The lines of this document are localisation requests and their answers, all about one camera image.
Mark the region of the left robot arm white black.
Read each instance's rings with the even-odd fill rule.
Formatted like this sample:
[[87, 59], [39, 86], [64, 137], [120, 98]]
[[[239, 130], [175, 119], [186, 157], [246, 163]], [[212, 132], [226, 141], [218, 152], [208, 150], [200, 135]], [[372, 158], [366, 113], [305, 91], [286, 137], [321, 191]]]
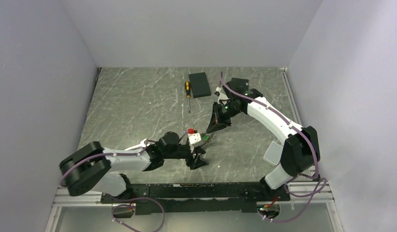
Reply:
[[202, 146], [210, 136], [188, 129], [182, 135], [169, 131], [158, 140], [143, 139], [124, 150], [103, 147], [93, 141], [65, 158], [59, 168], [61, 184], [71, 196], [89, 191], [107, 193], [120, 203], [132, 198], [133, 187], [123, 171], [148, 172], [163, 166], [165, 160], [184, 160], [186, 166], [198, 169], [208, 165], [202, 157]]

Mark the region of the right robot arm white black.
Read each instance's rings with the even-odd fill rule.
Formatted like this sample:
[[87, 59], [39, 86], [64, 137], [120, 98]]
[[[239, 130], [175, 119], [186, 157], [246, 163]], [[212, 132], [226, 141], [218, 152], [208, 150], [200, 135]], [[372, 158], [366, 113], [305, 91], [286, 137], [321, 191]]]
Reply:
[[213, 133], [231, 126], [231, 119], [244, 113], [265, 126], [280, 141], [272, 143], [264, 159], [275, 167], [260, 179], [260, 195], [271, 201], [285, 183], [294, 180], [320, 160], [318, 135], [312, 126], [304, 127], [283, 115], [258, 90], [234, 87], [220, 81], [213, 103], [212, 118], [206, 129]]

